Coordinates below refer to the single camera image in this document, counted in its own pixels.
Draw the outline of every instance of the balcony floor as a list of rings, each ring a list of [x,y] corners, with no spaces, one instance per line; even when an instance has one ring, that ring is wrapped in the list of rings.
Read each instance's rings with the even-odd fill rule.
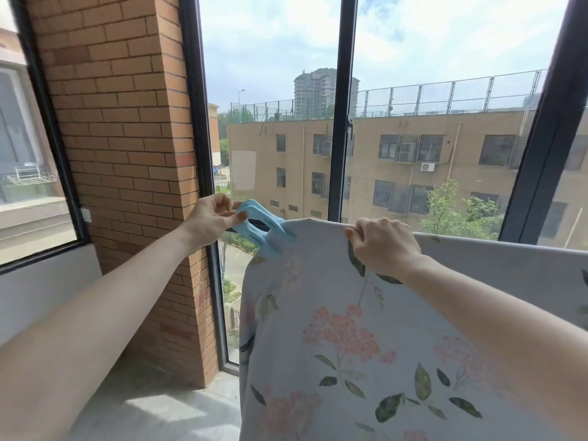
[[[238,440],[239,378],[219,373],[195,390],[138,360],[118,363],[72,427],[67,441]]]

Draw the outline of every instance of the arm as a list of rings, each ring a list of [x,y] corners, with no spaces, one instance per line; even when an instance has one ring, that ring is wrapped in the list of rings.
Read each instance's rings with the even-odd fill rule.
[[[420,253],[408,225],[360,219],[345,230],[357,258],[391,275],[494,360],[512,386],[574,440],[588,430],[588,334]]]
[[[222,193],[0,348],[0,438],[65,436],[180,262],[243,222]]]

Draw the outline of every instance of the street lamp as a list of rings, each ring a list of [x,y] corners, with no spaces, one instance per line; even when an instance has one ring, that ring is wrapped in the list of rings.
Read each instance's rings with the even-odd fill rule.
[[[243,91],[245,91],[245,89],[242,89],[237,93],[237,98],[239,99],[239,123],[243,121],[243,107],[241,106],[241,93]]]

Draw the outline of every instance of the forearm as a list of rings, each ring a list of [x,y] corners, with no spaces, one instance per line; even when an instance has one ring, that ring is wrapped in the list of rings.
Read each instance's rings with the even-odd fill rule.
[[[187,249],[177,229],[0,349],[0,427],[60,439],[164,289]]]
[[[565,435],[585,439],[588,337],[582,329],[429,257],[421,257],[402,280]]]

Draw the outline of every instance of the chain-link fence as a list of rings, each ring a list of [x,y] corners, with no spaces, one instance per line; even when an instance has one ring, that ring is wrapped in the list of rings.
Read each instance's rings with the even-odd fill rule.
[[[503,74],[462,81],[395,86],[352,93],[354,118],[448,115],[535,109],[547,70]],[[325,97],[305,96],[275,102],[231,103],[239,122],[332,119],[334,106]]]

